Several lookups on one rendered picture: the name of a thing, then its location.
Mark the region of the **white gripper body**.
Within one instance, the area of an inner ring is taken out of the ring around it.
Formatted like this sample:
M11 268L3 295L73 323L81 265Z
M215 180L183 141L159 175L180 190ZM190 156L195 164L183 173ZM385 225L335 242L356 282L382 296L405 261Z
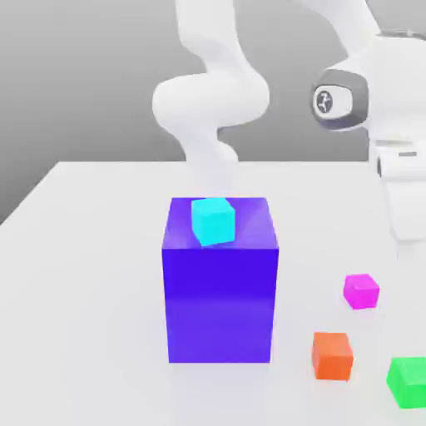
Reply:
M426 241L426 181L386 181L383 188L396 241Z

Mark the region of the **small magenta cube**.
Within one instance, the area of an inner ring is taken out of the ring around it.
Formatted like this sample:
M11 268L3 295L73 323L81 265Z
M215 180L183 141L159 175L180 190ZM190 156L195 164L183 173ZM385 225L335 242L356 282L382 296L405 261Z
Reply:
M369 274L347 275L343 296L353 310L373 309L379 301L380 287Z

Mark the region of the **small orange cube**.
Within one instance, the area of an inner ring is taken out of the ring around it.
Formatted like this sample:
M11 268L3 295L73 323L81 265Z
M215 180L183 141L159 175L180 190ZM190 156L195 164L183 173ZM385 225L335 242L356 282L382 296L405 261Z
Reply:
M316 379L350 379L354 355L346 333L314 332L311 358Z

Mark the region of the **small green cube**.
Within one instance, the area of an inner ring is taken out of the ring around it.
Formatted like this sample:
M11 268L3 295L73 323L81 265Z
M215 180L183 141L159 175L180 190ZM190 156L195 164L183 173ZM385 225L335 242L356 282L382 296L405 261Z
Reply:
M394 357L386 377L401 409L426 409L426 357Z

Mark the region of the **small cyan cube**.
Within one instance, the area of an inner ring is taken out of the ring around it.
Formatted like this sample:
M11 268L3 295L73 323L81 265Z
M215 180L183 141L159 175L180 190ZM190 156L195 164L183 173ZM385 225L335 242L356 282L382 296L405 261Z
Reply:
M235 240L235 209L226 198L191 202L191 229L203 247Z

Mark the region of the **large blue box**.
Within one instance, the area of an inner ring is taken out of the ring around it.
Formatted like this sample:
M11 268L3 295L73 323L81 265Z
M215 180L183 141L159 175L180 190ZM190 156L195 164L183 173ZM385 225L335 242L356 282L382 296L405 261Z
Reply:
M191 199L171 200L161 247L172 363L270 361L279 244L264 198L231 198L235 240L203 247Z

